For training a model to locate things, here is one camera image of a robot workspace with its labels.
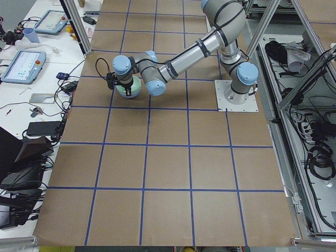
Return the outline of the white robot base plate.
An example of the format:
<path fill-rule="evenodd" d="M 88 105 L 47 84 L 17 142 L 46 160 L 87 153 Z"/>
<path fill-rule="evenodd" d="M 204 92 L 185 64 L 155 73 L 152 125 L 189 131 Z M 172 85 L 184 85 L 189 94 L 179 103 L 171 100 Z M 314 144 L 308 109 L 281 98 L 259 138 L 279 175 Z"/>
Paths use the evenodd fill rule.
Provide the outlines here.
<path fill-rule="evenodd" d="M 221 112 L 258 112 L 255 95 L 250 88 L 247 94 L 237 94 L 232 90 L 231 80 L 215 80 L 218 111 Z"/>

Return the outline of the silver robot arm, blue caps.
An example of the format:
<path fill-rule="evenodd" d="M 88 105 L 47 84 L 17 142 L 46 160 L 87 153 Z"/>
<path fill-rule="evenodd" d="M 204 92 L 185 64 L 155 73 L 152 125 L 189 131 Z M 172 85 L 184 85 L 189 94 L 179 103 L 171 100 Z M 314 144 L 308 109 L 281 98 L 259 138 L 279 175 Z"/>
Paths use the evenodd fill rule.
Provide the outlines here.
<path fill-rule="evenodd" d="M 201 8 L 211 25 L 210 32 L 196 40 L 174 58 L 158 62 L 153 51 L 145 51 L 138 57 L 118 55 L 113 59 L 114 72 L 107 74 L 108 88 L 122 86 L 127 97 L 132 91 L 133 75 L 140 74 L 152 96 L 166 91 L 166 84 L 177 78 L 202 59 L 220 50 L 220 64 L 232 81 L 225 90 L 225 99 L 235 105 L 246 102 L 251 87 L 258 78 L 257 67 L 243 60 L 236 39 L 245 25 L 245 8 L 241 1 L 202 1 Z"/>

